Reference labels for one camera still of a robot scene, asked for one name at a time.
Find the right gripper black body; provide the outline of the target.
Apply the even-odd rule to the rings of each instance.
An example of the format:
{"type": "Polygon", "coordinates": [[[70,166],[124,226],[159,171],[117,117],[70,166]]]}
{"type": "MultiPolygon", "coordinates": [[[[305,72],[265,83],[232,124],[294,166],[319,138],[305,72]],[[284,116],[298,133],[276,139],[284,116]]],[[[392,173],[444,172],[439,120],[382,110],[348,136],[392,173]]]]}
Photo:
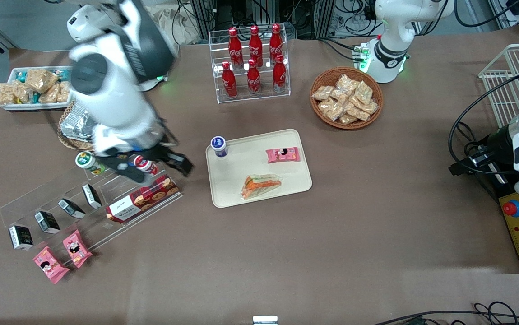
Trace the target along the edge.
{"type": "Polygon", "coordinates": [[[113,165],[128,164],[131,156],[142,156],[149,161],[161,161],[171,168],[180,167],[180,156],[169,147],[160,144],[146,150],[121,149],[113,146],[102,152],[102,163],[114,168],[113,165]]]}

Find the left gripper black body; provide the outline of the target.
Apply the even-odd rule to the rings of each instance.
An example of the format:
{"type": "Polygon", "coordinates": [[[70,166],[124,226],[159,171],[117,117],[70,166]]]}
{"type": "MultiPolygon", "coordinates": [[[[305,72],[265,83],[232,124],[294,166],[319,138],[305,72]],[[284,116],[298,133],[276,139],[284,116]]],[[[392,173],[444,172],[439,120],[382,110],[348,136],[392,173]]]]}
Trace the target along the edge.
{"type": "Polygon", "coordinates": [[[509,126],[467,144],[467,172],[470,174],[514,174],[513,140],[509,126]]]}

